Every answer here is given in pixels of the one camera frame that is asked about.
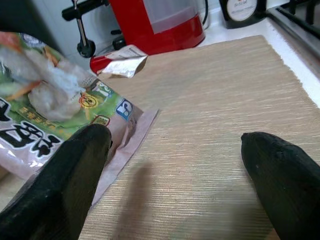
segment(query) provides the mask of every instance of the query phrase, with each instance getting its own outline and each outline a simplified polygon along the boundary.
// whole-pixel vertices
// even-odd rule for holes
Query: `white countertop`
[[[209,19],[211,19],[211,24],[206,28],[206,37],[199,47],[262,35],[280,55],[284,64],[286,64],[301,81],[309,97],[320,107],[320,81],[299,55],[290,47],[285,37],[273,26],[270,19],[267,18],[254,25],[237,29],[226,29],[223,26],[219,9],[210,11]],[[0,181],[0,211],[17,193],[23,183],[24,180],[13,175],[8,175]]]

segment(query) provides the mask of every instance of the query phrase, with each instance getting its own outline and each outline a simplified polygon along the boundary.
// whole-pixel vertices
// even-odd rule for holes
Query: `placemat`
[[[264,239],[272,229],[241,159],[265,131],[320,160],[320,112],[262,36],[149,56],[105,81],[161,113],[89,214],[80,239]]]

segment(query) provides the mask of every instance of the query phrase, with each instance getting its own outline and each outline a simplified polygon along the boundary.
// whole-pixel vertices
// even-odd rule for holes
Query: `food package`
[[[79,128],[103,124],[111,131],[112,147],[96,202],[157,112],[143,112],[38,39],[0,32],[0,165],[9,172],[29,178]]]

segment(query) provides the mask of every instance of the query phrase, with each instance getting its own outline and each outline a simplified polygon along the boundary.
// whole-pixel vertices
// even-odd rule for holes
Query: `white wall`
[[[200,12],[205,10],[204,0],[195,0]],[[218,8],[218,0],[208,0],[209,8]],[[75,20],[65,21],[61,11],[71,7],[70,0],[32,0],[44,23],[47,25],[62,53],[85,69],[89,69],[89,59],[83,58],[77,52],[77,44],[80,35]],[[112,44],[115,36],[110,35],[111,30],[119,29],[117,20],[110,6],[101,6],[88,12],[83,17],[83,24],[88,39],[93,40],[96,45],[96,53]]]

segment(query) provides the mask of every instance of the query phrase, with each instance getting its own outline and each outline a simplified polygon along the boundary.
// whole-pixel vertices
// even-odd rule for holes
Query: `stove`
[[[320,0],[290,0],[267,15],[320,59]]]

